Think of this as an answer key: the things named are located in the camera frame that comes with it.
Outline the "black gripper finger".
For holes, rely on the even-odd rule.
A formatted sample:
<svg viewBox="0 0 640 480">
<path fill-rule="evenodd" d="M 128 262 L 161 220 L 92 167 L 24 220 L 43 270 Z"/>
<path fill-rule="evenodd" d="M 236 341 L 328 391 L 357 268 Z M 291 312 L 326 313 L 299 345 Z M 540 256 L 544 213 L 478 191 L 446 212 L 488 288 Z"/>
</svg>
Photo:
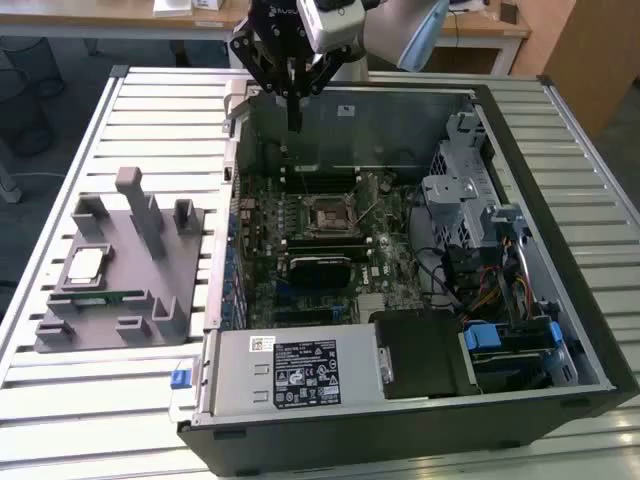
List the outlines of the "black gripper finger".
<svg viewBox="0 0 640 480">
<path fill-rule="evenodd" d="M 315 63 L 310 58 L 295 59 L 295 130 L 302 129 L 301 101 L 318 95 L 328 85 L 339 68 L 346 63 L 352 53 L 350 46 L 342 46 L 320 56 Z"/>
<path fill-rule="evenodd" d="M 274 57 L 262 41 L 255 40 L 255 30 L 244 19 L 233 31 L 230 49 L 252 78 L 285 105 L 289 131 L 296 130 L 296 94 L 286 59 Z"/>
</svg>

